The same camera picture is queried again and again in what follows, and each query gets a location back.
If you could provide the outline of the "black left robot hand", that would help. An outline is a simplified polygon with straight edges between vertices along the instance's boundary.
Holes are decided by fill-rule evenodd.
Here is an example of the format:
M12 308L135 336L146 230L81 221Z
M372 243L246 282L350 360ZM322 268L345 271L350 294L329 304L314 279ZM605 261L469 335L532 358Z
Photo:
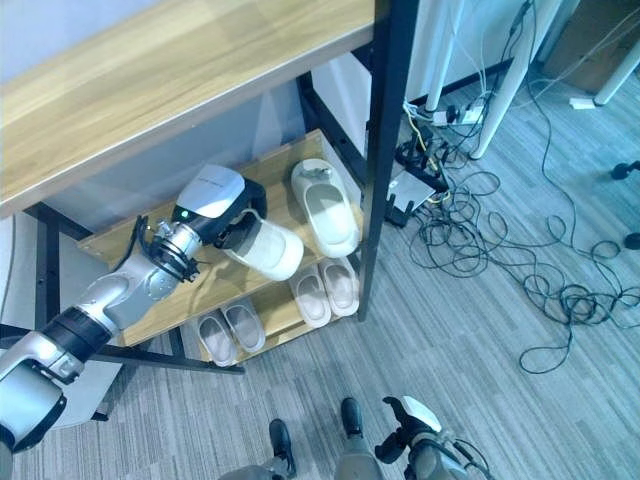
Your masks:
M203 245L234 249L244 242L259 218L267 214L264 187L239 172L207 164L180 192L171 216L191 228Z

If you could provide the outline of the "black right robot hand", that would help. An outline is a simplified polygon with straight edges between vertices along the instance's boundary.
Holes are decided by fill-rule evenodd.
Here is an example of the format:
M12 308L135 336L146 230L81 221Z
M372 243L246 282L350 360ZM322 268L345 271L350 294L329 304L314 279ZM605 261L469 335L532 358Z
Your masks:
M392 408L399 427L374 448L382 463L394 463L406 448L413 449L420 441L431 440L443 430L437 416L411 396L386 396L383 402Z

